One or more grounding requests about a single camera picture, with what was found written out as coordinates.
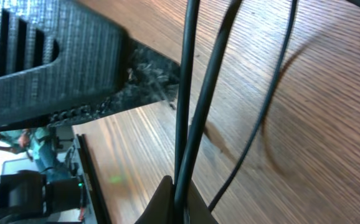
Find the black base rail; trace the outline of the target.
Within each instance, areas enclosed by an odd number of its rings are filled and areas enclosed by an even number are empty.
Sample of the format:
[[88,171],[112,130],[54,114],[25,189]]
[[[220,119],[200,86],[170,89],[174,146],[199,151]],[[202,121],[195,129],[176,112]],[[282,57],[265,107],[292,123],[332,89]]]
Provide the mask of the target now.
[[69,151],[69,168],[83,190],[80,220],[84,224],[111,224],[105,199],[84,134],[76,135]]

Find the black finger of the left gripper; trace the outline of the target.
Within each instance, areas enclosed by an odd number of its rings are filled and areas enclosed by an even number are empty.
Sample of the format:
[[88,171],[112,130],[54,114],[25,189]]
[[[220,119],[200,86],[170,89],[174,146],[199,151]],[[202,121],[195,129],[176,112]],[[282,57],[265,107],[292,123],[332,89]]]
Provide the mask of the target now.
[[179,65],[77,1],[0,0],[0,131],[172,101]]

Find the person in teal shirt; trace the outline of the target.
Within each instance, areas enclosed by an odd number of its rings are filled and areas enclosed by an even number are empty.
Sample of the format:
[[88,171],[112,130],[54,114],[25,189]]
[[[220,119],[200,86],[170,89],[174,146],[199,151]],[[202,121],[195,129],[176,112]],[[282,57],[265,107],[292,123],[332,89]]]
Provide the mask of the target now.
[[30,160],[35,162],[49,182],[71,178],[68,168],[57,158],[55,133],[49,128],[1,131],[0,151],[13,154],[32,151]]

